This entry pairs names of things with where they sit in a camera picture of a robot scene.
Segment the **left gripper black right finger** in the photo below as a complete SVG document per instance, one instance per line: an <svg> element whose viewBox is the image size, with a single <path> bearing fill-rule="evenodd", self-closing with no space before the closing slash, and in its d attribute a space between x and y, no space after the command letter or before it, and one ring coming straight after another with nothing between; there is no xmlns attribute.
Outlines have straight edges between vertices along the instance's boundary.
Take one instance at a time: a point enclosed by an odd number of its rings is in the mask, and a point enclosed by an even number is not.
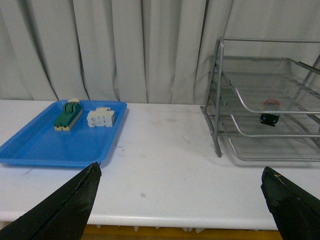
<svg viewBox="0 0 320 240"><path fill-rule="evenodd" d="M265 167L261 190L284 240L320 238L320 200L282 174Z"/></svg>

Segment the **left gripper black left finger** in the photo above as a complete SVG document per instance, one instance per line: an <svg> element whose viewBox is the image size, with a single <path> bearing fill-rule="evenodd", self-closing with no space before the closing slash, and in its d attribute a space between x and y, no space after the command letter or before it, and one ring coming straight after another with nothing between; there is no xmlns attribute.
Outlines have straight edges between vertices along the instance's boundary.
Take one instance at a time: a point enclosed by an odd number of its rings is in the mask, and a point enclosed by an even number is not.
<svg viewBox="0 0 320 240"><path fill-rule="evenodd" d="M91 163L50 196L0 231L2 240L80 240L102 172Z"/></svg>

